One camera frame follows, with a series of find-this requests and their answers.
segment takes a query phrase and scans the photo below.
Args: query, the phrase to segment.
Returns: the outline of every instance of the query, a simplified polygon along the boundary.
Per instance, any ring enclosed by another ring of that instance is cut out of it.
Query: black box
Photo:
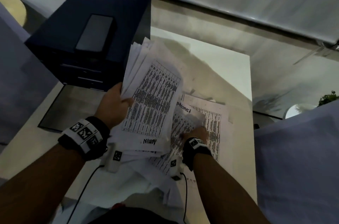
[[[123,80],[130,45],[150,38],[151,0],[66,0],[26,42],[63,83],[107,91]],[[116,31],[97,59],[75,51],[91,15],[112,16]]]

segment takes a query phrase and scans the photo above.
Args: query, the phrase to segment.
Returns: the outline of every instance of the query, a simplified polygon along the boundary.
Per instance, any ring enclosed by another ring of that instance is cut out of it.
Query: person's left arm
[[[121,85],[108,90],[94,115],[109,129],[126,117],[133,104],[132,98],[121,100]],[[0,187],[0,220],[47,223],[84,164],[77,150],[55,145]]]

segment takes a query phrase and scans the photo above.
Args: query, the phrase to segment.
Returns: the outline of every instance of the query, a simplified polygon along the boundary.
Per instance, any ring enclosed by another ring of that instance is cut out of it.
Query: black cable
[[[184,212],[184,223],[186,224],[185,222],[185,217],[186,217],[186,209],[187,209],[187,179],[186,179],[186,176],[184,173],[180,172],[181,175],[184,175],[185,177],[185,182],[186,182],[186,201],[185,201],[185,212]]]
[[[74,208],[73,208],[73,210],[72,210],[72,213],[70,214],[70,217],[68,218],[68,221],[67,221],[66,224],[68,224],[68,223],[70,222],[70,219],[72,218],[72,215],[73,215],[73,213],[74,213],[74,211],[75,211],[75,208],[78,206],[78,203],[79,203],[79,201],[80,201],[80,198],[81,198],[82,194],[84,193],[84,191],[85,191],[85,189],[86,189],[88,183],[90,182],[91,178],[93,177],[94,173],[95,173],[99,168],[102,168],[102,167],[104,167],[104,165],[99,165],[99,166],[93,171],[93,173],[92,173],[92,175],[90,176],[90,178],[87,180],[87,183],[86,183],[86,185],[84,186],[84,188],[83,188],[83,190],[82,190],[82,192],[81,192],[81,194],[80,194],[80,196],[79,196],[79,198],[78,198],[78,200],[77,200],[77,203],[75,204],[75,206],[74,206]]]

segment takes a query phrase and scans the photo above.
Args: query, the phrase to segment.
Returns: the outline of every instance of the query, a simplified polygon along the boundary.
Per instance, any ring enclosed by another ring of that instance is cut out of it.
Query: person
[[[81,134],[81,138],[87,142],[87,145],[83,143],[82,147],[79,146],[78,137],[75,138],[69,130],[59,138],[57,145],[0,187],[2,223],[48,223],[50,221],[85,162],[100,157],[106,151],[110,129],[125,119],[128,108],[133,104],[133,98],[121,100],[121,86],[122,83],[119,83],[108,90],[94,116],[70,128],[76,132],[81,130],[76,135]],[[90,134],[93,132],[96,132],[95,139],[93,139],[94,135]],[[201,201],[209,221],[211,223],[269,223],[239,183],[213,159],[208,151],[204,151],[208,135],[204,127],[184,134],[183,158],[194,171]],[[196,144],[194,140],[201,145],[201,151],[198,150],[199,152],[196,153],[189,151],[193,150],[193,147],[186,149],[190,146],[187,141],[191,141],[193,145]],[[145,220],[146,223],[175,223],[151,211],[131,207],[115,207],[91,223],[133,223],[140,220]]]

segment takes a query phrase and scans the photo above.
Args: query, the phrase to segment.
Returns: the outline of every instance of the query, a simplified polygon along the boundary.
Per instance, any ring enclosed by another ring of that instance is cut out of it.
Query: wristband
[[[190,171],[193,170],[193,159],[197,153],[208,154],[212,156],[211,151],[207,145],[199,138],[189,138],[184,144],[184,151],[182,153],[182,162],[187,165]]]
[[[62,132],[59,144],[67,150],[76,150],[84,160],[94,160],[107,151],[109,128],[98,118],[91,116],[79,120]]]

